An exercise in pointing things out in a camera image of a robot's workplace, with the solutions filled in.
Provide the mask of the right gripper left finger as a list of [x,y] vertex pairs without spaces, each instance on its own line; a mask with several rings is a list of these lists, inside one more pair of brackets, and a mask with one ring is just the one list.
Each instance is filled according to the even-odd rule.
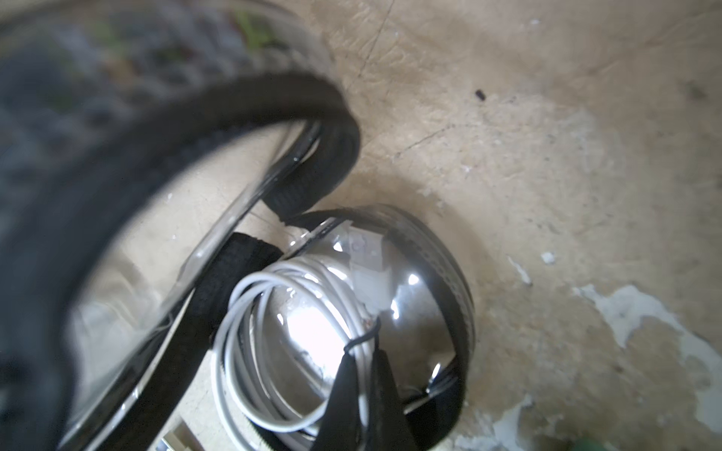
[[345,353],[327,400],[325,414],[311,450],[357,451],[364,449],[362,409],[368,407],[368,372]]

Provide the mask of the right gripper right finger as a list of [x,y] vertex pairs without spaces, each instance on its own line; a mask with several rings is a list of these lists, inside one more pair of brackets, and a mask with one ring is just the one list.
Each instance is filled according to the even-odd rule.
[[376,349],[370,372],[370,419],[366,449],[371,451],[417,450],[403,412],[387,353]]

